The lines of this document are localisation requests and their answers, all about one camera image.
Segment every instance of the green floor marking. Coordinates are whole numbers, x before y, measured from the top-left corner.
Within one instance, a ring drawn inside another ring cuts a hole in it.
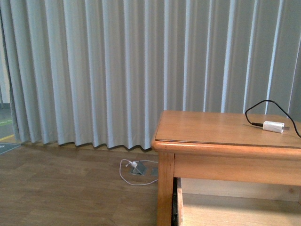
[[[12,119],[4,119],[4,120],[0,120],[0,126],[5,126],[8,124],[11,124],[13,122]]]

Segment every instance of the table leg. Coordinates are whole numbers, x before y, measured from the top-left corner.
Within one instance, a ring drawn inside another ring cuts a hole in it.
[[[159,152],[158,226],[170,226],[173,200],[174,154]]]

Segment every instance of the white cable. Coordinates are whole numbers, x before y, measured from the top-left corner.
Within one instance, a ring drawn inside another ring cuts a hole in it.
[[[120,161],[120,165],[119,165],[119,174],[120,174],[120,177],[121,177],[125,182],[127,182],[129,185],[133,185],[133,186],[150,185],[150,184],[152,184],[152,183],[154,183],[154,182],[157,181],[157,180],[154,180],[154,181],[149,182],[149,183],[147,183],[147,184],[132,184],[132,183],[128,182],[128,181],[125,180],[125,179],[123,178],[123,176],[121,175],[121,164],[122,164],[123,161],[128,161],[128,164],[127,164],[126,166],[128,166],[128,165],[130,165],[130,164],[133,164],[135,161],[132,162],[132,161],[127,160],[127,159],[122,159],[122,160]],[[149,162],[158,163],[158,162],[156,162],[156,161],[150,161],[150,160],[141,160],[141,161],[149,161]]]

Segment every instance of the table top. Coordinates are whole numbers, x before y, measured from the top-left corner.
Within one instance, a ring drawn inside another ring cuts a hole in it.
[[[208,150],[229,147],[235,149],[235,146],[244,146],[248,151],[254,150],[253,153],[262,151],[263,148],[265,151],[267,148],[284,148],[296,149],[301,157],[301,138],[296,134],[289,119],[278,115],[261,114],[250,114],[248,117],[250,121],[259,123],[284,122],[290,129],[282,134],[265,131],[249,124],[242,113],[164,111],[152,146],[155,150],[162,149],[163,146],[158,145],[165,145],[165,150],[175,149],[176,145],[187,147],[191,145],[190,148],[197,146],[198,149],[203,147]],[[296,122],[296,125],[301,132],[301,123]]]

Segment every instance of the cable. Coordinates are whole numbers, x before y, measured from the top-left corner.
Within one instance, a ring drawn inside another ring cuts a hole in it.
[[[293,127],[295,128],[295,131],[296,131],[297,135],[301,138],[301,135],[299,134],[299,132],[298,132],[298,130],[297,130],[297,126],[296,126],[294,120],[291,118],[291,116],[289,116],[288,113],[285,112],[285,110],[282,109],[282,107],[279,106],[279,104],[277,104],[277,103],[276,103],[275,101],[273,101],[273,100],[262,100],[261,102],[255,104],[254,106],[252,106],[252,107],[250,107],[249,109],[246,110],[246,112],[245,112],[246,119],[248,120],[248,122],[249,122],[251,125],[263,127],[263,123],[251,122],[251,121],[249,120],[249,118],[248,118],[248,115],[247,115],[247,112],[248,112],[248,111],[250,111],[251,109],[255,108],[257,105],[260,105],[260,104],[263,103],[263,102],[272,102],[272,103],[276,104],[277,107],[279,107],[279,109],[280,109],[284,114],[286,114],[287,117],[292,121]]]
[[[156,181],[158,181],[158,180],[154,180],[154,181],[149,182],[149,183],[147,183],[147,184],[132,184],[132,183],[128,182],[128,181],[125,180],[125,179],[123,178],[123,176],[121,175],[121,164],[122,164],[123,161],[128,161],[128,164],[126,165],[126,167],[127,167],[128,165],[130,165],[130,164],[132,165],[133,163],[136,163],[136,162],[135,162],[135,161],[130,161],[130,160],[127,160],[127,159],[122,159],[122,160],[120,161],[120,165],[119,165],[119,174],[120,174],[120,177],[121,177],[125,182],[127,182],[129,185],[133,185],[133,186],[143,186],[143,185],[150,185],[150,184],[155,183]],[[149,162],[158,163],[158,162],[156,162],[156,161],[150,161],[150,160],[141,160],[141,161],[149,161]]]

